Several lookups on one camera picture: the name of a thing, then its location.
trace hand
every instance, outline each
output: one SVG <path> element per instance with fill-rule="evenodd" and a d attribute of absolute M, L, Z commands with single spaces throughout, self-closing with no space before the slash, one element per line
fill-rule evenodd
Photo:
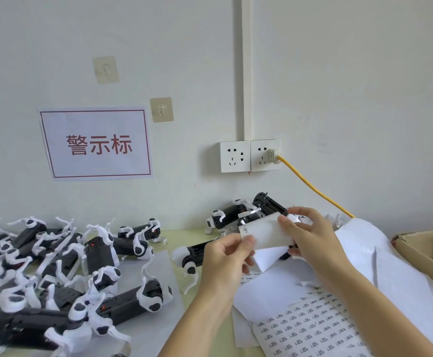
<path fill-rule="evenodd" d="M 242 273 L 249 273 L 255 262 L 251 258 L 255 239 L 246 236 L 241 239 L 237 233 L 216 239 L 205 246 L 202 264 L 202 277 L 197 296 L 214 298 L 224 315 L 230 312 L 233 297 L 240 286 Z"/>
<path fill-rule="evenodd" d="M 337 294 L 339 277 L 347 273 L 356 273 L 356 269 L 345 255 L 332 225 L 311 208 L 292 207 L 288 212 L 307 216 L 313 223 L 293 223 L 285 216 L 278 217 L 281 227 L 298 246 L 290 248 L 288 253 L 304 257 L 322 284 Z"/>

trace person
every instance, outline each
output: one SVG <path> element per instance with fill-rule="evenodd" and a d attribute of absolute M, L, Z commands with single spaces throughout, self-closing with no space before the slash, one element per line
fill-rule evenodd
<path fill-rule="evenodd" d="M 296 242 L 292 255 L 303 256 L 325 288 L 350 312 L 364 341 L 377 357 L 433 357 L 433 344 L 349 262 L 331 224 L 316 210 L 289 208 L 313 224 L 278 222 Z M 207 356 L 213 338 L 231 311 L 242 273 L 254 264 L 255 240 L 230 234 L 208 243 L 198 292 L 159 357 Z"/>

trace yellow table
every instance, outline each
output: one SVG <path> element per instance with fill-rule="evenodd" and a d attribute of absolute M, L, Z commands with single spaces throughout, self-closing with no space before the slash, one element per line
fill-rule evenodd
<path fill-rule="evenodd" d="M 167 249 L 171 254 L 172 251 L 180 246 L 193 246 L 195 244 L 206 242 L 207 240 L 214 239 L 218 236 L 215 232 L 213 235 L 207 235 L 204 233 L 202 229 L 183 229 L 183 230 L 167 230 L 162 232 L 162 236 L 167 238 L 166 245 L 162 245 L 161 243 L 153 244 L 156 252 L 160 252 L 161 250 Z M 183 268 L 178 268 L 174 265 L 174 273 L 177 277 L 178 286 L 180 288 L 180 293 L 182 294 L 182 290 L 187 286 L 190 282 L 190 278 L 184 277 Z M 195 294 L 198 290 L 198 284 L 191 288 L 189 292 L 184 295 L 182 294 L 182 299 L 184 302 L 185 309 L 188 308 L 190 303 L 192 302 Z M 231 314 L 225 319 L 223 322 L 218 335 L 213 342 L 213 346 L 210 350 L 211 357 L 264 357 L 265 354 L 260 347 L 251 347 L 251 348 L 235 348 L 235 337 L 233 334 L 233 321 L 231 318 Z"/>

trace yellow power cord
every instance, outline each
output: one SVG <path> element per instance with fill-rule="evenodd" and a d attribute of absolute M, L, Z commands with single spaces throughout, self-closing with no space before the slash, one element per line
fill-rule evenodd
<path fill-rule="evenodd" d="M 296 168 L 294 168 L 285 158 L 283 158 L 280 155 L 276 155 L 276 159 L 280 160 L 282 163 L 284 163 L 289 169 L 291 169 L 293 171 L 294 174 L 296 174 L 299 179 L 301 179 L 303 181 L 304 184 L 306 184 L 308 187 L 310 187 L 316 194 L 320 195 L 322 198 L 326 199 L 329 203 L 331 203 L 332 205 L 336 206 L 337 208 L 339 208 L 340 210 L 342 210 L 344 213 L 346 213 L 348 216 L 350 216 L 351 218 L 355 218 L 355 216 L 350 213 L 348 210 L 345 210 L 344 208 L 342 208 L 339 204 L 337 204 L 336 202 L 334 202 L 331 198 L 326 197 L 324 194 L 322 194 L 319 190 L 317 190 L 311 183 L 309 183 L 307 181 L 306 178 L 304 178 L 301 173 L 299 173 Z"/>

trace cardboard box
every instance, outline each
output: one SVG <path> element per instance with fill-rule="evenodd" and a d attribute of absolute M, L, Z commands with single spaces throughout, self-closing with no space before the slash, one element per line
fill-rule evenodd
<path fill-rule="evenodd" d="M 433 230 L 400 234 L 393 242 L 403 258 L 433 279 Z"/>

